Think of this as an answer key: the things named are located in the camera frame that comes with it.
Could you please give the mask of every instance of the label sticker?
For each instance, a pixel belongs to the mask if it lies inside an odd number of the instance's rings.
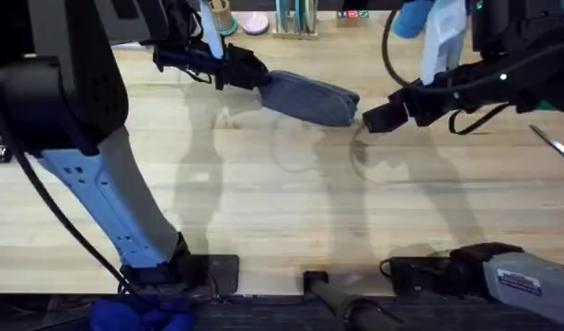
[[[497,273],[499,283],[502,285],[526,291],[534,295],[542,294],[541,282],[538,279],[504,269],[497,269]]]

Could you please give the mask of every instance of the scissors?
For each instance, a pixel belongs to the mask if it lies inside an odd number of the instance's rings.
[[[541,139],[543,139],[546,143],[548,143],[551,147],[553,147],[558,153],[564,156],[564,145],[558,142],[555,139],[549,138],[549,136],[541,131],[541,129],[537,128],[535,125],[529,125],[529,128],[533,130]]]

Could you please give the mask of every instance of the gray cloth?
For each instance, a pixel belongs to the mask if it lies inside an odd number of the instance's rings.
[[[270,83],[259,88],[263,106],[320,125],[351,125],[360,100],[356,93],[281,70],[267,76]]]

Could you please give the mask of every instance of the wood grain surface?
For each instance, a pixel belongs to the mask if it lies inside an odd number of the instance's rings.
[[[227,40],[271,70],[359,93],[360,111],[386,102],[398,88],[380,59],[386,14],[357,29],[337,29],[333,13],[320,18],[320,40],[240,31]],[[477,59],[470,49],[465,61]],[[394,65],[410,79],[421,50],[420,39],[390,41]],[[564,159],[527,127],[564,143],[564,114],[507,109],[466,137],[450,134],[446,120],[372,135],[359,121],[329,129],[286,117],[263,108],[257,91],[219,92],[177,70],[161,74],[145,51],[116,58],[130,95],[132,148],[158,205],[192,252],[240,256],[240,293],[298,293],[307,269],[329,270],[351,291],[386,293],[380,259],[487,241],[564,263]],[[38,173],[118,266],[85,209],[56,178]],[[0,165],[0,292],[115,292],[116,285],[19,167]]]

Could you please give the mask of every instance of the cylindrical container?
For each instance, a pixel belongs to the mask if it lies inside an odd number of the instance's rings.
[[[210,6],[214,13],[214,20],[218,31],[223,36],[228,36],[236,31],[236,20],[230,12],[228,0],[213,0]]]

